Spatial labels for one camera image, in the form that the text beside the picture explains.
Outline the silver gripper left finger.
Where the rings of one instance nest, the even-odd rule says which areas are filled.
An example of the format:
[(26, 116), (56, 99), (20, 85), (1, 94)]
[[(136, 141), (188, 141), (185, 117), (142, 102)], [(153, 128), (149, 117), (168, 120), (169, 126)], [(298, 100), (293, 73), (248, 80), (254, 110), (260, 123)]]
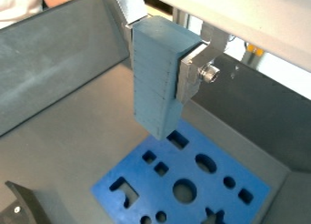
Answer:
[(112, 3), (121, 27), (146, 17), (144, 0), (112, 0)]

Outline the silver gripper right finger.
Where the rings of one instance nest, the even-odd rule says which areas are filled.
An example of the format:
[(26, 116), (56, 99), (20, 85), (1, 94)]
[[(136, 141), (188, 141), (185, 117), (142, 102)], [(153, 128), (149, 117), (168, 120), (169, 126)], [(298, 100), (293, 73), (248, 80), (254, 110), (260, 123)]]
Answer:
[(208, 23), (201, 25), (201, 41), (180, 60), (176, 99), (185, 104), (196, 94), (200, 83), (212, 83), (220, 69), (212, 64), (224, 52), (229, 34)]

